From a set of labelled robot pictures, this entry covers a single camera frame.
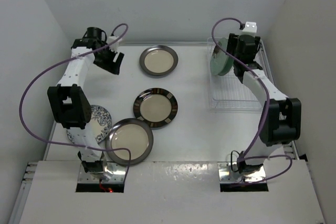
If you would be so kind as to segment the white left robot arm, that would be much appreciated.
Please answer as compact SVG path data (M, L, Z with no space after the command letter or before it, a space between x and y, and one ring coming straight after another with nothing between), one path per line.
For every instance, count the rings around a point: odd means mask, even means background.
M71 47L71 58L58 83L49 87L47 95L54 119L71 135L78 146L78 157L86 173L99 180L108 180L107 161L95 139L91 105L83 91L88 70L92 65L118 75L124 54L118 52L114 34L89 27Z

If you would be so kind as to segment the blue white floral plate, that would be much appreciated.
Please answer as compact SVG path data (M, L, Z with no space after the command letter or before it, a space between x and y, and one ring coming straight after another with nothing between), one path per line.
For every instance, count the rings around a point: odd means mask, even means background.
M91 119L85 128L66 129L67 137L74 144L99 144L106 138L112 128L112 117L107 109L100 105L91 105Z

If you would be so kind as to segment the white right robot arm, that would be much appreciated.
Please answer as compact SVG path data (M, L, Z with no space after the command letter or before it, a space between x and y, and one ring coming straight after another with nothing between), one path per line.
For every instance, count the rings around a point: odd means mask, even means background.
M240 174L259 170L271 154L300 137L301 101L290 98L268 79L255 60L260 37L230 34L227 52L234 56L234 74L262 106L257 134L239 153L236 171Z

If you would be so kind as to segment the grey rim cream plate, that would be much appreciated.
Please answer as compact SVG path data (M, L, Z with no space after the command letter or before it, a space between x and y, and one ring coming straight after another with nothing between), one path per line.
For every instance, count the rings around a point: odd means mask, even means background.
M178 55L174 49L156 45L145 49L139 58L139 65L144 73L160 78L167 76L177 67Z
M106 137L107 156L119 165L137 165L150 154L154 143L151 128L139 119L117 122Z

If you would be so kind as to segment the teal floral plate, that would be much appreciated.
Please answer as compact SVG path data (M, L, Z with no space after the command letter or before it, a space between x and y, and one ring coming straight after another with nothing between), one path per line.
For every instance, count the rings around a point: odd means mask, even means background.
M219 72L219 76L224 76L226 74L228 74L231 70L231 68L233 67L234 64L234 60L232 57L228 56L227 54L225 54L224 52L221 51L220 53L221 58L223 59L224 63L223 63L223 67L221 69L221 71Z
M211 56L210 69L211 69L211 74L213 76L218 76L219 72L221 71L223 67L224 61L221 58L221 53L220 53L221 51L222 50L218 46L215 46L212 56Z

